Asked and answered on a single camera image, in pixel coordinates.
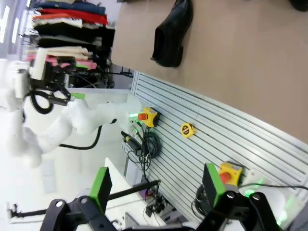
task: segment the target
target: brown tabletop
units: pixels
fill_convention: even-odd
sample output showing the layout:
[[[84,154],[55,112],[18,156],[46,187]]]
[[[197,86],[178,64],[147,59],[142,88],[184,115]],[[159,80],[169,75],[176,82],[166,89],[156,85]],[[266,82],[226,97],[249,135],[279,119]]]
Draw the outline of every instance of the brown tabletop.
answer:
[[[175,0],[122,4],[112,61],[251,114],[308,142],[308,12],[287,0],[193,0],[179,68],[150,58]]]

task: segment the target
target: tape measure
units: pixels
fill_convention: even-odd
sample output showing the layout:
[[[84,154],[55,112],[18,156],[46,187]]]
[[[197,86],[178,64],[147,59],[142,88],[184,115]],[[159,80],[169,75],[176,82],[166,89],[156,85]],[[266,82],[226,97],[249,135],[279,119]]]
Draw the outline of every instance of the tape measure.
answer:
[[[185,138],[192,136],[195,132],[192,124],[185,123],[181,126],[181,133]]]

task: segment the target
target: orange garment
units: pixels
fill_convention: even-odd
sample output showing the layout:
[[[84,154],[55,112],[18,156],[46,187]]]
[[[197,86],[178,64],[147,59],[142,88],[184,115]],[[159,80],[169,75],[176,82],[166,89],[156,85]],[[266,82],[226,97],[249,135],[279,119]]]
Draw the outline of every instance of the orange garment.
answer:
[[[52,19],[52,18],[71,18],[71,16],[66,14],[66,13],[43,14],[43,15],[40,15],[40,16],[33,17],[33,20],[36,20],[36,19]]]

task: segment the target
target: shoe heel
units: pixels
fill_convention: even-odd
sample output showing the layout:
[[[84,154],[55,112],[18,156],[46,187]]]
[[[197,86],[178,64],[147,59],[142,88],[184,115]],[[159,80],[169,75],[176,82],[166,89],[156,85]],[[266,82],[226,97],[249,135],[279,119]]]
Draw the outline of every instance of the shoe heel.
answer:
[[[174,67],[178,67],[181,64],[182,57],[183,57],[183,46],[180,46],[176,55]]]

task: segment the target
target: fluorescent light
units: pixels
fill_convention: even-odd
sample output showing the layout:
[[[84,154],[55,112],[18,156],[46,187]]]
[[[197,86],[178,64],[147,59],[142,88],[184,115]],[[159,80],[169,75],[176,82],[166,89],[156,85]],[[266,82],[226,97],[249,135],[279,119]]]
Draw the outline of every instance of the fluorescent light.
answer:
[[[3,18],[1,19],[1,29],[0,29],[0,43],[4,41],[5,28],[9,17],[10,8],[8,6],[5,7]]]
[[[15,18],[15,23],[14,23],[14,29],[13,29],[13,35],[12,35],[12,43],[16,43],[16,37],[17,37],[17,32],[18,32],[18,26],[19,26],[19,19]]]

